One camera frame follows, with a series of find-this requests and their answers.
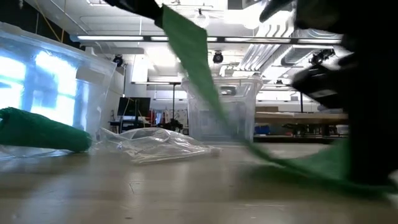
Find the green fabric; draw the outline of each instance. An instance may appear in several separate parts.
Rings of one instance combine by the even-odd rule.
[[[190,82],[197,89],[200,96],[207,101],[209,107],[216,113],[217,118],[223,123],[226,130],[230,124],[218,99],[208,66],[207,33],[205,29],[196,26],[192,21],[163,6],[163,29],[169,37],[169,44],[177,57],[187,70]],[[242,138],[234,136],[257,157],[267,162],[272,162],[296,174],[312,177],[327,184],[335,184],[364,190],[396,191],[393,186],[371,187],[357,185],[346,179],[348,142],[340,141],[329,149],[322,150],[314,155],[296,159],[278,159],[272,157],[267,151]]]
[[[91,136],[82,130],[45,116],[15,108],[0,110],[0,144],[7,146],[68,149],[83,152],[91,146]]]

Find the computer screen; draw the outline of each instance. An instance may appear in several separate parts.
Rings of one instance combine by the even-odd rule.
[[[149,97],[120,97],[118,116],[149,116]]]

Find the ceiling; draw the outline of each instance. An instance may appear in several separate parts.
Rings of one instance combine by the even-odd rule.
[[[156,27],[152,20],[141,16],[131,14],[120,10],[116,7],[105,6],[101,4],[101,0],[25,0],[32,6],[37,7],[40,4],[42,12],[51,21],[65,29],[69,34],[80,35],[164,35],[162,30]],[[171,4],[176,0],[156,0],[159,4]],[[227,2],[232,0],[180,0],[181,7],[173,9],[178,13],[191,19],[199,26],[208,24],[204,28],[208,35],[212,36],[262,36],[262,37],[281,37],[282,33],[289,36],[292,30],[289,28],[292,24],[288,23],[291,19],[288,15],[281,19],[275,17],[270,19],[267,24],[259,24],[258,17],[264,7],[264,2],[259,1],[253,6],[249,6],[244,10],[227,10]],[[201,6],[202,15],[199,15],[198,8]],[[288,32],[279,32],[278,30],[289,30]],[[144,49],[147,59],[150,62],[149,78],[178,77],[183,72],[179,65],[178,59],[169,50],[166,43],[153,42],[101,42],[93,43],[97,50],[95,53],[100,57],[113,58],[114,54],[120,49],[142,48]],[[251,53],[249,44],[208,44],[209,49],[209,65],[213,74],[219,74],[225,65],[239,64],[248,60],[248,56],[253,58],[261,57],[261,51]],[[272,52],[263,52],[270,55],[277,52],[279,46],[272,47]],[[224,61],[222,64],[214,64],[212,62],[213,54],[216,50],[223,53]],[[125,59],[132,57],[128,52],[123,53]],[[300,69],[297,68],[280,68],[270,67],[266,73],[277,74],[275,78],[291,78],[292,74]]]

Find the clear plastic bin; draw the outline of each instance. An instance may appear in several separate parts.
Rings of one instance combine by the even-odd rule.
[[[259,77],[217,77],[214,83],[229,120],[236,124],[236,130],[233,131],[252,140],[256,95],[262,87],[262,80]],[[188,93],[189,135],[203,142],[235,142],[236,139],[222,127],[198,96],[189,79],[183,80],[182,88]]]
[[[0,109],[15,107],[92,136],[116,65],[0,22]]]

